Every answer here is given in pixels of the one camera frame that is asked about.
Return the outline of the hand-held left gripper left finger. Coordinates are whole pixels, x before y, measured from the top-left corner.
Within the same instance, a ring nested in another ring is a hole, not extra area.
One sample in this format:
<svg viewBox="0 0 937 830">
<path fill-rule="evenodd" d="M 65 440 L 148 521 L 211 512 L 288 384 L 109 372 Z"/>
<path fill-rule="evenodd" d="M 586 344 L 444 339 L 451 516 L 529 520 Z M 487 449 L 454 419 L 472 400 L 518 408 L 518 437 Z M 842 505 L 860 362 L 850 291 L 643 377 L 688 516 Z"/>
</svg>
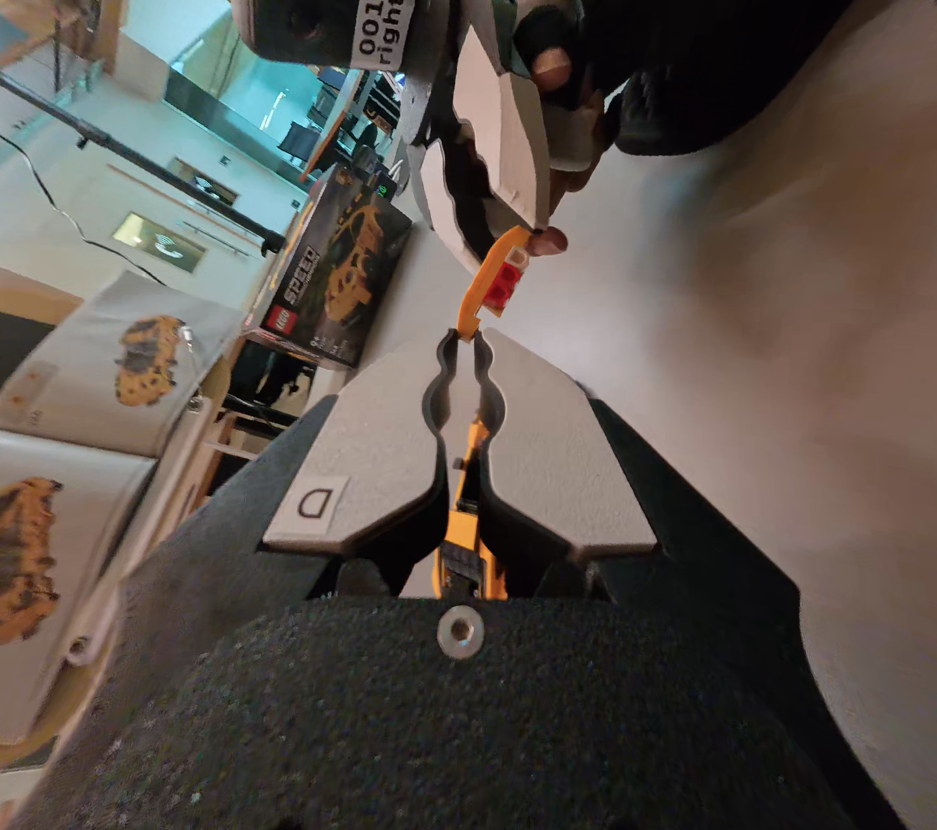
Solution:
<svg viewBox="0 0 937 830">
<path fill-rule="evenodd" d="M 449 332 L 410 342 L 337 394 L 264 532 L 273 551 L 412 567 L 442 542 Z"/>
</svg>

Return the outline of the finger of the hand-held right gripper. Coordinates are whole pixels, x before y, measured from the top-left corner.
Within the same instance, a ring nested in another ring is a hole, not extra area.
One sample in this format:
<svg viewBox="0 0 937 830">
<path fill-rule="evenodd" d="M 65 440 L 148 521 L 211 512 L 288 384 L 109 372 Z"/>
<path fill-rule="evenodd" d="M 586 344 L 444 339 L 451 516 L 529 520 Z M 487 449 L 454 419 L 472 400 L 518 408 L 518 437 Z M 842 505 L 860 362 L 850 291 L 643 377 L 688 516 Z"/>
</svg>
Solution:
<svg viewBox="0 0 937 830">
<path fill-rule="evenodd" d="M 427 146 L 408 146 L 409 181 L 428 227 L 469 274 L 477 274 L 480 258 L 469 246 L 455 212 L 455 199 L 446 180 L 446 156 L 441 140 Z"/>
<path fill-rule="evenodd" d="M 529 229 L 545 229 L 551 169 L 538 89 L 522 75 L 501 71 L 474 28 L 458 56 L 452 107 L 472 134 L 492 195 Z"/>
</svg>

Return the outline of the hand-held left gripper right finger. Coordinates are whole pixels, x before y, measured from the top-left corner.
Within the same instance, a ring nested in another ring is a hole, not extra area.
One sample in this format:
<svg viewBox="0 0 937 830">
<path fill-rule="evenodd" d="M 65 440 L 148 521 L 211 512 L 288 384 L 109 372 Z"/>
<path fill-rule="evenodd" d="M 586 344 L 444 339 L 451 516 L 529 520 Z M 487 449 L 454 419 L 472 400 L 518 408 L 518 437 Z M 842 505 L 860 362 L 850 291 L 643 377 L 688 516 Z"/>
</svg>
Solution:
<svg viewBox="0 0 937 830">
<path fill-rule="evenodd" d="M 648 553 L 657 537 L 586 391 L 509 336 L 475 339 L 482 537 L 504 563 Z"/>
</svg>

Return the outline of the yellow lego bumper assembly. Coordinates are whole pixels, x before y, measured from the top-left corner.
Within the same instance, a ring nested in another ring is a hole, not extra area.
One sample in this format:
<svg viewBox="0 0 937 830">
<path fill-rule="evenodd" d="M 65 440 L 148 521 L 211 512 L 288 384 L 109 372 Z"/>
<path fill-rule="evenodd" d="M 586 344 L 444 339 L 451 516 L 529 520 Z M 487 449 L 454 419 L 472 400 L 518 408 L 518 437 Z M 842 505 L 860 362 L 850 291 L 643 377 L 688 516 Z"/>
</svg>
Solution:
<svg viewBox="0 0 937 830">
<path fill-rule="evenodd" d="M 502 315 L 530 264 L 530 239 L 529 230 L 515 226 L 489 249 L 460 305 L 455 329 L 462 342 L 469 343 L 478 332 L 483 310 Z"/>
</svg>

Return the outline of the yellow lego car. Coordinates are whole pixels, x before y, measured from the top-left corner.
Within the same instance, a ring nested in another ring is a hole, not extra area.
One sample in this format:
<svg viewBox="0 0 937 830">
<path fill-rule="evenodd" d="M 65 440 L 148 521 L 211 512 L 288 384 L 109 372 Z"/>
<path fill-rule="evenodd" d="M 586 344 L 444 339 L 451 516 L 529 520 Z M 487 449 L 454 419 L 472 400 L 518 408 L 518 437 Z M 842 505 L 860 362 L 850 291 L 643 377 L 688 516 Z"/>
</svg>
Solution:
<svg viewBox="0 0 937 830">
<path fill-rule="evenodd" d="M 432 585 L 439 599 L 505 601 L 506 570 L 482 538 L 479 524 L 479 454 L 488 430 L 479 411 L 468 429 L 463 456 L 452 462 L 457 482 L 445 537 L 434 553 Z"/>
</svg>

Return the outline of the black cardboard set box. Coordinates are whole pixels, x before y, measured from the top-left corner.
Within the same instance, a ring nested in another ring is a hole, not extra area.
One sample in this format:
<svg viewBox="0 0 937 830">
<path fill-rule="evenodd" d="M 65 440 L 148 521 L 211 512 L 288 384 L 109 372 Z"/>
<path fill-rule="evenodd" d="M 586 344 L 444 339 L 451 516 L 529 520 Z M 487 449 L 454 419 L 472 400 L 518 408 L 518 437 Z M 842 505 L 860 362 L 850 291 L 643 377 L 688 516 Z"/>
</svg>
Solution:
<svg viewBox="0 0 937 830">
<path fill-rule="evenodd" d="M 381 195 L 389 185 L 345 166 L 314 183 L 244 320 L 246 340 L 317 366 L 357 368 L 413 226 Z"/>
</svg>

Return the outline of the person's right hand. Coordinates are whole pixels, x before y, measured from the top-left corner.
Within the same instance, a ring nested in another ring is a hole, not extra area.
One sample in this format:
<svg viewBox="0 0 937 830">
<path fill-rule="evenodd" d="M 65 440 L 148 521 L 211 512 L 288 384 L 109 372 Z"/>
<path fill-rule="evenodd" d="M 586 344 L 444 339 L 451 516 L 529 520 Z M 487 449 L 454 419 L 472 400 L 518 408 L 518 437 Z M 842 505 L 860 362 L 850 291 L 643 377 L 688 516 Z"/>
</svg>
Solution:
<svg viewBox="0 0 937 830">
<path fill-rule="evenodd" d="M 522 21 L 540 6 L 556 6 L 568 16 L 572 15 L 572 0 L 516 0 L 518 20 Z M 541 95 L 552 93 L 568 83 L 572 73 L 572 62 L 568 53 L 551 47 L 541 52 L 533 61 L 531 77 Z M 584 75 L 580 88 L 579 106 L 591 112 L 591 162 L 587 169 L 569 172 L 553 169 L 550 173 L 550 213 L 554 214 L 563 197 L 568 193 L 580 192 L 591 180 L 606 150 L 603 128 L 604 96 L 593 88 L 591 70 Z M 568 248 L 567 236 L 557 227 L 547 227 L 534 232 L 526 244 L 526 251 L 533 258 L 551 257 L 564 253 Z"/>
</svg>

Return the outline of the long wooden table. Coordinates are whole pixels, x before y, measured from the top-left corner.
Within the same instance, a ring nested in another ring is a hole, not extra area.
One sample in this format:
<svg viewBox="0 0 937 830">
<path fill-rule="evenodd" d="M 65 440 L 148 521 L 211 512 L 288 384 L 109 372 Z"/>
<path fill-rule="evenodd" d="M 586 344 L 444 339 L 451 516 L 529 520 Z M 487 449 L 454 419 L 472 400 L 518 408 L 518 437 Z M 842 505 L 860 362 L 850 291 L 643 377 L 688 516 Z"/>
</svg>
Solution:
<svg viewBox="0 0 937 830">
<path fill-rule="evenodd" d="M 365 74 L 366 73 L 360 69 L 349 69 L 347 71 L 345 81 L 334 100 L 333 109 L 326 117 L 326 120 L 322 126 L 320 137 L 317 140 L 311 154 L 309 155 L 302 172 L 300 173 L 300 184 L 304 184 L 309 180 L 311 173 L 313 172 L 314 168 L 316 168 L 317 163 L 322 157 L 322 154 L 328 148 L 329 144 L 336 138 L 341 124 L 344 122 L 346 116 L 352 108 L 354 97 L 362 84 Z"/>
</svg>

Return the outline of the wooden edged desk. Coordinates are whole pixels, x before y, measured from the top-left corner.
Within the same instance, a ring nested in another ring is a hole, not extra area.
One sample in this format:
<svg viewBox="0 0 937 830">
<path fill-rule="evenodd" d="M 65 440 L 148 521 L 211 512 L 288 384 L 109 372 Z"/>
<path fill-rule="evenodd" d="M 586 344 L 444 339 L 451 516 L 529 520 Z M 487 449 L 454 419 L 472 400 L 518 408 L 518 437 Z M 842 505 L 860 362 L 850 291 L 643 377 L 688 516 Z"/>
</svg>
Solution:
<svg viewBox="0 0 937 830">
<path fill-rule="evenodd" d="M 299 419 L 318 367 L 265 344 L 241 340 L 228 358 L 226 391 L 192 464 L 186 514 L 214 495 Z"/>
</svg>

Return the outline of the black office chair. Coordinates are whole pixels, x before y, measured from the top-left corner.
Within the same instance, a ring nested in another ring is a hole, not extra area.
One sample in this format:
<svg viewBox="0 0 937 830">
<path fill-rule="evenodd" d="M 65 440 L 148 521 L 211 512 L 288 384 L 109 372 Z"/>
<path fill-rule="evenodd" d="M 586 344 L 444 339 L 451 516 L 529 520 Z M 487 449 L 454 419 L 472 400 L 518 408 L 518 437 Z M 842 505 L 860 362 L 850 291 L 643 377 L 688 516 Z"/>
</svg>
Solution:
<svg viewBox="0 0 937 830">
<path fill-rule="evenodd" d="M 321 132 L 307 123 L 293 121 L 277 149 L 290 160 L 309 160 L 320 140 Z"/>
</svg>

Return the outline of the white document stand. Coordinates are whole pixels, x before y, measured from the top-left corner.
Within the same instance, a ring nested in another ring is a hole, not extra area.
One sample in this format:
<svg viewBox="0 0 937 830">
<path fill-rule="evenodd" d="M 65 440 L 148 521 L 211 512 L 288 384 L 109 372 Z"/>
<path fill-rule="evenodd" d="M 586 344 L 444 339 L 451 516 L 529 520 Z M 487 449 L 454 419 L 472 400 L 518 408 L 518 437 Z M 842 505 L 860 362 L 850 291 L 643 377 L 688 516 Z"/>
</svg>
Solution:
<svg viewBox="0 0 937 830">
<path fill-rule="evenodd" d="M 2 766 L 58 736 L 115 638 L 122 589 L 189 511 L 222 357 L 159 459 L 2 432 Z"/>
</svg>

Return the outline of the black pole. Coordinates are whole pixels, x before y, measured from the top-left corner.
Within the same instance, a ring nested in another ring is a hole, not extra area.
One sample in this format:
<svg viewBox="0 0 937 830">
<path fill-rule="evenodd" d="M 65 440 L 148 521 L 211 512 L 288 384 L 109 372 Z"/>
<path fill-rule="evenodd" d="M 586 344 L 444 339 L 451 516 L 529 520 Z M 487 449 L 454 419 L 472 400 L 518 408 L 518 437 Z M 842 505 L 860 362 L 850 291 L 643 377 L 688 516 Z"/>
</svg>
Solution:
<svg viewBox="0 0 937 830">
<path fill-rule="evenodd" d="M 88 143 L 97 145 L 178 190 L 186 197 L 204 205 L 209 210 L 217 213 L 217 215 L 223 216 L 235 226 L 260 238 L 262 241 L 261 251 L 263 255 L 267 253 L 280 253 L 286 248 L 286 238 L 283 234 L 274 229 L 264 227 L 262 224 L 254 221 L 233 207 L 213 198 L 200 187 L 185 182 L 181 177 L 172 173 L 169 168 L 161 166 L 154 160 L 123 144 L 123 142 L 120 142 L 117 138 L 103 131 L 96 125 L 76 117 L 68 110 L 50 100 L 42 98 L 32 89 L 20 84 L 5 74 L 1 75 L 1 88 L 74 131 L 79 136 L 77 146 L 80 149 L 84 149 Z"/>
</svg>

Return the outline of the instruction booklet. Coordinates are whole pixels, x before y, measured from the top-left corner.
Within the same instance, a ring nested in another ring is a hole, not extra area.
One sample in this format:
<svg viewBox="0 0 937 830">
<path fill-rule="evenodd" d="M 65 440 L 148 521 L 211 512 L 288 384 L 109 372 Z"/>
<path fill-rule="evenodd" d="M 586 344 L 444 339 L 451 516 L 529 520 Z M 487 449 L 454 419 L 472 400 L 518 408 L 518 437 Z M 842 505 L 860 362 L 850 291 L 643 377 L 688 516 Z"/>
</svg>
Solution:
<svg viewBox="0 0 937 830">
<path fill-rule="evenodd" d="M 3 383 L 2 745 L 27 738 L 65 663 L 99 655 L 243 319 L 125 272 Z"/>
</svg>

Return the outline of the wall screen with phone icon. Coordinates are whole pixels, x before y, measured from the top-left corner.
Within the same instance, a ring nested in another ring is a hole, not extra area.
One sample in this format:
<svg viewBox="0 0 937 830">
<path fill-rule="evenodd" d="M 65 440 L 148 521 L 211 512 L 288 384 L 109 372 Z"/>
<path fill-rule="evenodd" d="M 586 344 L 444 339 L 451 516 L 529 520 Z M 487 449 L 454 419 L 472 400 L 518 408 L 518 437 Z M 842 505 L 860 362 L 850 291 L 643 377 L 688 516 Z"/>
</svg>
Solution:
<svg viewBox="0 0 937 830">
<path fill-rule="evenodd" d="M 143 215 L 128 213 L 111 238 L 187 274 L 193 274 L 206 255 L 204 247 Z"/>
</svg>

